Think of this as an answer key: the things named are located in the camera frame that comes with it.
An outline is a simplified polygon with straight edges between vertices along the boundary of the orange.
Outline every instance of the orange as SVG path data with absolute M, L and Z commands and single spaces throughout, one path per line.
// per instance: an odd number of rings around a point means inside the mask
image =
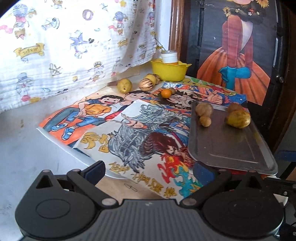
M 165 99 L 169 98 L 171 95 L 172 95 L 172 92 L 169 89 L 164 89 L 161 91 L 161 96 Z

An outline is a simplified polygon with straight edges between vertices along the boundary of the orange skirt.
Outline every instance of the orange skirt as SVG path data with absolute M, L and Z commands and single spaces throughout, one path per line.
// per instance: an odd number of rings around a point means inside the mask
M 197 78 L 215 85 L 225 87 L 219 70 L 227 66 L 227 52 L 219 48 L 213 52 L 202 64 L 197 72 Z M 245 66 L 244 54 L 240 53 L 237 58 L 237 68 Z M 249 79 L 235 79 L 235 89 L 239 94 L 245 94 L 247 100 L 262 105 L 270 77 L 253 61 L 252 75 Z

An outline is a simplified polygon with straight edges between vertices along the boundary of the ribbed gray panel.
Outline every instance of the ribbed gray panel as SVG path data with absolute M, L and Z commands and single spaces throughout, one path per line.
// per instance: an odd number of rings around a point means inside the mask
M 210 229 L 198 212 L 174 200 L 125 200 L 104 210 L 86 232 L 67 241 L 234 241 Z M 276 241 L 274 237 L 258 241 Z M 22 241 L 34 241 L 24 238 Z

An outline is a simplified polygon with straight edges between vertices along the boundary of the white jar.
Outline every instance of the white jar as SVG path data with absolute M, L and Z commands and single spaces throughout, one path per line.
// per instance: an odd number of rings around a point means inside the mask
M 165 64 L 178 64 L 178 53 L 175 50 L 161 51 L 161 58 Z

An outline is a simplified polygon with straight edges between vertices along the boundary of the blue shoe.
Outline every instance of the blue shoe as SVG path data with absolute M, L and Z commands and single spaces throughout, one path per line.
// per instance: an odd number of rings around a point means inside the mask
M 51 127 L 50 129 L 51 129 L 52 131 L 58 131 L 58 130 L 60 130 L 60 129 L 65 128 L 66 126 L 67 126 L 66 124 L 59 124 L 59 125 L 57 125 L 57 126 L 53 126 L 53 127 Z
M 75 131 L 74 128 L 67 127 L 67 128 L 64 130 L 64 134 L 63 134 L 63 136 L 62 136 L 62 139 L 63 139 L 64 141 L 68 140 L 74 131 Z

